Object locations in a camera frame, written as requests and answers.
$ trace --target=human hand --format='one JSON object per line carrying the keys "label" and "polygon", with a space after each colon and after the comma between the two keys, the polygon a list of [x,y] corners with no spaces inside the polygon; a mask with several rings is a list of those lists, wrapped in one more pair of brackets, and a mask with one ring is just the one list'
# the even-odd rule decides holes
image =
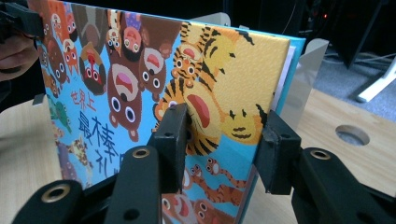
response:
{"label": "human hand", "polygon": [[[0,81],[10,80],[24,74],[38,58],[34,40],[23,34],[15,34],[0,44]],[[14,73],[3,73],[1,70],[20,66]]]}

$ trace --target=book cover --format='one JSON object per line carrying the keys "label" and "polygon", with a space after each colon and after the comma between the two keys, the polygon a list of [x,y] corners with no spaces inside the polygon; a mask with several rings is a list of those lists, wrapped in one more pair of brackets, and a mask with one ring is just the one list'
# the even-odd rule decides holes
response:
{"label": "book cover", "polygon": [[64,179],[83,188],[116,174],[165,110],[188,105],[181,194],[165,223],[234,223],[290,40],[193,21],[64,1],[30,0]]}

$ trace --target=hole in table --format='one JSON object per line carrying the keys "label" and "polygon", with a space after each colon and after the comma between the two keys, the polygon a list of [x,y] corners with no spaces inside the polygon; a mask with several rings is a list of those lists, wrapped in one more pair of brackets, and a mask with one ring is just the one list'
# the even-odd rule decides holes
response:
{"label": "hole in table", "polygon": [[337,136],[353,146],[366,146],[370,143],[369,135],[362,129],[352,125],[340,125],[335,129]]}

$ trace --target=white stand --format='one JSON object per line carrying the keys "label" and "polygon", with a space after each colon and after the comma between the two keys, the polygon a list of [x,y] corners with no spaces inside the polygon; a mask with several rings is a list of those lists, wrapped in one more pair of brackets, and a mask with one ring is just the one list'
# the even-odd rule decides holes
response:
{"label": "white stand", "polygon": [[367,103],[371,101],[376,95],[384,90],[390,82],[396,78],[396,57],[393,59],[388,71],[379,80],[373,83],[369,88],[363,91],[356,98],[357,101]]}

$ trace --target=table surface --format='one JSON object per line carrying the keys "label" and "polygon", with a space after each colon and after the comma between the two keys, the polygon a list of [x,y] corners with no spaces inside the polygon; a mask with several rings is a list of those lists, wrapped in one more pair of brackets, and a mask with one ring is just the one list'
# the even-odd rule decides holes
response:
{"label": "table surface", "polygon": [[[30,196],[42,186],[61,179],[54,148],[47,98],[32,101],[0,114],[0,223],[10,223]],[[352,146],[336,134],[340,125],[365,131],[370,141]],[[312,90],[297,134],[302,147],[321,147],[337,155],[357,179],[395,196],[396,124],[353,105]],[[244,223],[296,223],[290,196],[265,193],[258,181]]]}

